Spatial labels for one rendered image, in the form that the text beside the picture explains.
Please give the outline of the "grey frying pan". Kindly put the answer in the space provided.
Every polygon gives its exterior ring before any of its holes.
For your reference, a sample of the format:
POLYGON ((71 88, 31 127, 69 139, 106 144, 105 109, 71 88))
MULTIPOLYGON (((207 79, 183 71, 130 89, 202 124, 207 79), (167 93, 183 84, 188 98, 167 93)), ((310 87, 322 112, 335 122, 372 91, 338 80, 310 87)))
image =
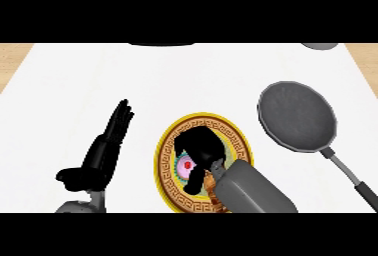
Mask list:
POLYGON ((281 81, 263 90, 257 104, 258 121, 273 141, 288 150, 316 153, 335 164, 366 203, 378 213, 378 195, 335 155, 337 117, 325 97, 295 82, 281 81))

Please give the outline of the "yellow patterned plate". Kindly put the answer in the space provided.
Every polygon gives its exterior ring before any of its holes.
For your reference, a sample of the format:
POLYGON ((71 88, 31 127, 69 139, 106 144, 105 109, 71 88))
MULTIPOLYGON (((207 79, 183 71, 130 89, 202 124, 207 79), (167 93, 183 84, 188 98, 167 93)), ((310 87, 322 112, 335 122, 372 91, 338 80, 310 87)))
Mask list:
POLYGON ((174 160, 180 155, 174 151, 174 138, 189 128, 207 126, 219 136, 226 150, 224 167, 229 168, 236 159, 254 164, 254 156, 248 140, 236 125, 220 115, 199 112, 183 116, 167 128, 157 146, 154 157, 154 175, 161 197, 179 213, 229 213, 226 206, 216 198, 216 181, 205 171, 204 185, 198 195, 183 191, 188 181, 180 181, 174 173, 174 160))

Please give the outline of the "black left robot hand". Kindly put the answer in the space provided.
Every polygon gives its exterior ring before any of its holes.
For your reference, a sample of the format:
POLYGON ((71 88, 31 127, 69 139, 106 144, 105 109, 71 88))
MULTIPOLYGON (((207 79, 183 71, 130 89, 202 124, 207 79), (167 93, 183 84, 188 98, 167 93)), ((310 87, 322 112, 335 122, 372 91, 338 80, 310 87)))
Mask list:
POLYGON ((129 101, 121 100, 105 132, 96 137, 80 168, 62 169, 56 180, 71 192, 103 191, 114 175, 120 149, 134 113, 129 101))

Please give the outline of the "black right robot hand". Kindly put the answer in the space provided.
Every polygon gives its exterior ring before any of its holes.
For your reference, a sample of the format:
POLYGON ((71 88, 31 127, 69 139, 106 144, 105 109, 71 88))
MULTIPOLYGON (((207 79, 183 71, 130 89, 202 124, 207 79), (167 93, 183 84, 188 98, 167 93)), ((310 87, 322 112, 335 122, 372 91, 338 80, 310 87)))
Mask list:
POLYGON ((207 126, 196 126, 174 138, 174 151, 176 155, 186 152, 195 162, 183 190, 189 195, 196 195, 201 192, 205 171, 217 160, 226 160, 223 142, 207 126))

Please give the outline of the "black rounded object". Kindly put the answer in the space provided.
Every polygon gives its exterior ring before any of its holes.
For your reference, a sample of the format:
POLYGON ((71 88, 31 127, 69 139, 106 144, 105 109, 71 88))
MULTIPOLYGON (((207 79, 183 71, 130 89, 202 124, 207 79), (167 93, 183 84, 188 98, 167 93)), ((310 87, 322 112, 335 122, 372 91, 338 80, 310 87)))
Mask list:
POLYGON ((191 46, 195 43, 129 43, 134 46, 145 46, 145 47, 179 47, 179 46, 191 46))

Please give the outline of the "grey rounded object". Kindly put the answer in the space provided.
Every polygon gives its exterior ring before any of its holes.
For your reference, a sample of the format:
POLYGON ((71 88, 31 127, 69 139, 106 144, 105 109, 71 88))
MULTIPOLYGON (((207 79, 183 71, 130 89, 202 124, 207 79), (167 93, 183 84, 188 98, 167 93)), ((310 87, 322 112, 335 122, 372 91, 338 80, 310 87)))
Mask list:
POLYGON ((337 47, 338 43, 301 43, 307 48, 313 50, 331 50, 337 47))

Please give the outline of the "pink frosted cupcake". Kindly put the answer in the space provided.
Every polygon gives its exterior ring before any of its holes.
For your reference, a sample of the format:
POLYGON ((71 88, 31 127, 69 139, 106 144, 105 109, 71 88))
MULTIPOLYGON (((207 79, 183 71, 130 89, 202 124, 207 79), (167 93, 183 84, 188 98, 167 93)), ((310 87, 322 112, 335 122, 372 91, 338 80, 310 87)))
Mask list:
POLYGON ((174 160, 174 173, 180 181, 189 180, 191 172, 195 167, 196 163, 193 162, 189 154, 183 152, 174 160))

